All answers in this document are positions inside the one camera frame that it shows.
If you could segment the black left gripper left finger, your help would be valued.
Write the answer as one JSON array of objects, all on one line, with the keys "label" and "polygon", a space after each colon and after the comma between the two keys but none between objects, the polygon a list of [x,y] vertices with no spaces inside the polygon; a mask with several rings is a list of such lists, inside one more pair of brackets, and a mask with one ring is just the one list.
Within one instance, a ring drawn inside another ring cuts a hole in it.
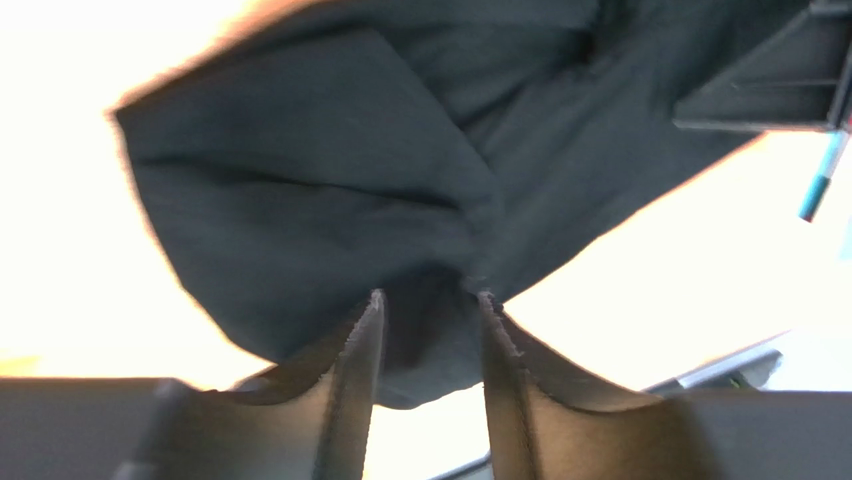
[{"label": "black left gripper left finger", "polygon": [[167,378],[1,383],[5,479],[358,479],[386,330],[374,291],[229,391]]}]

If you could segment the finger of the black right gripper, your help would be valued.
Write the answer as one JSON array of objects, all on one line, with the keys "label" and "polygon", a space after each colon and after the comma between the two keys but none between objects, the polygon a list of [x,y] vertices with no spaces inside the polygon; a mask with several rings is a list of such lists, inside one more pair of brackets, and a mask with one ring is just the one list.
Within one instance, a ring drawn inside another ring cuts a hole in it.
[{"label": "finger of the black right gripper", "polygon": [[851,4],[793,1],[737,33],[735,52],[675,105],[683,129],[851,127]]}]

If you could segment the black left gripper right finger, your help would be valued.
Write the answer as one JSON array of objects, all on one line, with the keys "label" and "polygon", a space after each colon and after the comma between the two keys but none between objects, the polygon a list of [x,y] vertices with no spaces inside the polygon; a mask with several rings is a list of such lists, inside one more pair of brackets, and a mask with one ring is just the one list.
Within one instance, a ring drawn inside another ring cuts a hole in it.
[{"label": "black left gripper right finger", "polygon": [[564,358],[487,293],[484,399],[498,479],[847,479],[847,392],[614,384]]}]

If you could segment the black t shirt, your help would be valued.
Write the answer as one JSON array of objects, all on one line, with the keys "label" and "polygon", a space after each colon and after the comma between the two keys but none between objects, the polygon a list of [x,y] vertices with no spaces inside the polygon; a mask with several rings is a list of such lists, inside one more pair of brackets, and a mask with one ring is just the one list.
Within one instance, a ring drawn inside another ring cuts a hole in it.
[{"label": "black t shirt", "polygon": [[749,141],[675,103],[802,1],[326,1],[120,109],[185,290],[280,363],[371,291],[378,401],[481,379],[509,299]]}]

